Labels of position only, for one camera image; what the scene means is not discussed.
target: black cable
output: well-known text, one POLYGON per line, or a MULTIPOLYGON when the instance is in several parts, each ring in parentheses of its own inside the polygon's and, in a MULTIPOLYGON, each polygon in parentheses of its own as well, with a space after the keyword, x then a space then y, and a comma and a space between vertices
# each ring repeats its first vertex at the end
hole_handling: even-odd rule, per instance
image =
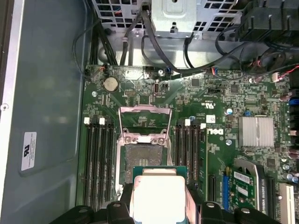
POLYGON ((152 66, 157 67, 157 68, 160 68, 160 69, 165 69, 166 66, 162 66, 162 65, 160 65, 160 64, 154 63, 154 62, 152 62, 152 61, 146 56, 146 54, 145 54, 145 52, 144 52, 144 40, 145 40, 145 38, 148 38, 148 37, 149 37, 149 36, 145 35, 145 36, 143 36, 142 39, 141 39, 141 54, 142 54, 142 56, 144 57, 144 59, 146 60, 146 62, 149 63, 149 64, 151 64, 152 66))
POLYGON ((188 47, 189 44, 191 43, 192 39, 193 39, 194 33, 191 34, 190 37, 187 37, 184 41, 184 55, 187 61, 187 64, 189 65, 190 68, 194 68, 194 66, 192 65, 190 59, 189 59, 189 55, 188 55, 188 47))
POLYGON ((239 56, 239 65, 240 65, 240 71, 244 72, 243 70, 243 63, 242 63, 242 58, 243 58, 243 54, 245 52, 245 48, 243 48, 240 52, 240 56, 239 56))
MULTIPOLYGON (((142 12, 142 10, 140 9, 138 15, 136 16, 136 18, 134 19, 134 21, 132 22, 130 27, 127 29, 127 31, 124 35, 124 38, 128 38, 130 32, 135 28, 135 26, 137 25, 137 23, 141 19, 141 12, 142 12)), ((121 55, 120 65, 125 64, 126 57, 127 57, 127 52, 128 52, 128 40, 124 40, 123 44, 122 44, 122 55, 121 55)))
POLYGON ((228 58, 230 55, 232 55, 233 53, 235 53, 236 51, 238 51, 239 49, 245 47, 248 43, 243 43, 241 45, 239 45, 238 47, 236 47, 235 49, 231 50, 230 52, 228 52, 226 55, 224 55, 223 57, 208 63, 206 65, 202 65, 200 67, 197 68, 193 68, 193 69, 178 69, 176 68, 170 61, 169 59, 166 57, 166 55, 164 54, 164 52, 162 51, 162 49, 160 48, 156 37, 154 35, 154 32, 151 28, 151 23, 150 23, 150 19, 148 16, 148 13, 146 11, 142 12, 142 18, 146 27, 146 30, 148 32, 149 35, 149 39, 151 41, 151 43, 153 44, 153 47, 155 49, 155 51, 157 52, 157 54, 159 55, 159 57, 162 59, 162 61, 165 62, 165 64, 171 68, 171 70, 176 71, 178 73, 182 74, 182 77, 188 76, 188 75, 192 75, 192 74, 197 74, 197 73, 201 73, 204 69, 213 67, 216 64, 219 64, 220 62, 222 62, 224 59, 228 58))
POLYGON ((103 44, 103 47, 104 47, 104 50, 105 50, 105 54, 107 56, 107 59, 108 59, 108 62, 111 64, 111 65, 117 65, 117 61, 116 61, 116 58, 115 58, 115 54, 114 54, 114 51, 113 51, 113 48, 110 44, 110 41, 108 40, 107 38, 107 35, 105 33, 105 29, 102 25, 101 22, 99 22, 98 24, 98 29, 99 29, 99 37, 102 41, 102 44, 103 44))
POLYGON ((96 20, 91 26, 89 26, 87 29, 85 29, 81 34, 79 34, 73 41, 73 45, 72 45, 72 56, 74 59, 74 62, 76 64, 77 69, 79 70, 80 74, 82 77, 84 78, 88 78, 90 79, 90 76, 87 76, 81 69, 79 62, 78 62, 78 58, 77 58, 77 53, 76 53, 76 45, 77 45, 77 41, 80 37, 82 37, 85 33, 91 31, 97 24, 100 23, 100 19, 96 20))
POLYGON ((284 51, 284 52, 293 52, 293 53, 298 53, 299 48, 298 47, 292 47, 292 46, 283 46, 277 43, 272 43, 269 41, 264 42, 269 48, 274 49, 275 51, 284 51))
MULTIPOLYGON (((227 53, 220 47, 220 45, 219 45, 219 39, 220 39, 220 37, 221 37, 224 33, 228 32, 228 31, 235 30, 235 29, 239 28, 239 26, 240 26, 240 25, 234 25, 234 26, 225 28, 223 31, 221 31, 221 32, 219 33, 219 35, 217 36, 217 38, 216 38, 216 40, 215 40, 215 47, 216 47, 217 51, 219 52, 219 54, 221 54, 221 55, 226 55, 226 54, 227 54, 227 53)), ((235 57, 235 56, 233 56, 233 55, 231 55, 229 58, 233 59, 233 60, 236 61, 237 63, 242 63, 237 57, 235 57)))

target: white pcie slot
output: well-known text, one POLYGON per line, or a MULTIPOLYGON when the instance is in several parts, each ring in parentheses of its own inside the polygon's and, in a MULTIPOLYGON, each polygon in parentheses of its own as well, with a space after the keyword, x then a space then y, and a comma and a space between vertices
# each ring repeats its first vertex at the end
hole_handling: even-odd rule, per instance
POLYGON ((280 195, 280 222, 295 224, 294 187, 286 183, 279 184, 280 195))

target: ram slot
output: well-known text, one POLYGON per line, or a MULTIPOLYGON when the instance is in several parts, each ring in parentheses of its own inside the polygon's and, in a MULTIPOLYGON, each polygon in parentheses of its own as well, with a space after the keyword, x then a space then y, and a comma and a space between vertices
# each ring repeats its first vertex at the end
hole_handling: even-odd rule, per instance
POLYGON ((110 201, 111 199, 111 180, 112 180, 112 152, 113 152, 113 136, 114 129, 113 125, 107 124, 107 173, 106 173, 106 193, 105 201, 110 201))
POLYGON ((100 133, 100 147, 99 147, 99 156, 97 159, 98 169, 99 169, 99 178, 98 178, 98 206, 97 210, 100 209, 103 203, 103 192, 104 192, 104 181, 105 181, 105 156, 106 156, 106 142, 107 142, 107 129, 105 126, 101 126, 100 133))
POLYGON ((186 166, 187 167, 187 184, 190 182, 190 178, 192 177, 191 176, 191 163, 190 163, 190 158, 191 158, 191 146, 192 144, 191 143, 191 138, 190 138, 190 127, 189 126, 184 126, 183 127, 184 129, 184 136, 183 136, 183 141, 184 141, 184 146, 183 146, 183 152, 184 153, 184 157, 183 157, 183 161, 184 161, 184 164, 183 166, 186 166))
POLYGON ((99 138, 100 138, 100 126, 94 125, 93 130, 93 145, 91 150, 91 157, 92 157, 92 167, 91 167, 91 207, 97 208, 98 202, 97 202, 97 183, 98 183, 98 166, 97 166, 97 160, 98 160, 98 154, 99 154, 99 138))
POLYGON ((200 142, 200 127, 199 126, 193 126, 192 127, 192 157, 191 157, 191 167, 192 167, 192 179, 197 181, 198 180, 198 159, 199 159, 199 142, 200 142))
POLYGON ((92 206, 92 189, 94 183, 94 153, 97 149, 97 143, 99 141, 99 127, 95 124, 90 124, 87 128, 86 138, 86 162, 85 162, 85 193, 84 193, 84 205, 92 206))
POLYGON ((92 145, 93 128, 92 125, 86 127, 86 158, 85 158, 85 169, 84 169, 84 205, 90 205, 90 180, 89 180, 89 169, 90 169, 90 150, 92 145))
POLYGON ((175 154, 175 161, 174 164, 176 166, 180 166, 180 158, 181 158, 181 152, 180 152, 180 146, 181 146, 181 139, 182 139, 182 132, 181 132, 181 126, 176 125, 176 129, 175 129, 175 147, 174 147, 174 154, 175 154))

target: red wire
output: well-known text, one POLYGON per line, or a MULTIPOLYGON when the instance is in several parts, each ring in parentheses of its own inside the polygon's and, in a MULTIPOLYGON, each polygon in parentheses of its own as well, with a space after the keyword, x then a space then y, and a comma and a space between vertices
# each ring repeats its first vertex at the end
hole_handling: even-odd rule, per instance
POLYGON ((291 72, 295 71, 297 68, 299 68, 299 65, 297 65, 295 68, 293 68, 293 69, 287 71, 286 73, 291 73, 291 72))

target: heatsink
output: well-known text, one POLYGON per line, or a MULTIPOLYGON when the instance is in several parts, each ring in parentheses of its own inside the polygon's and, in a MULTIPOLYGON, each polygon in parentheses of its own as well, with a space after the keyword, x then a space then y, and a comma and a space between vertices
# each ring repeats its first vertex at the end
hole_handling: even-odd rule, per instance
POLYGON ((240 117, 239 144, 246 147, 274 147, 273 119, 240 117))

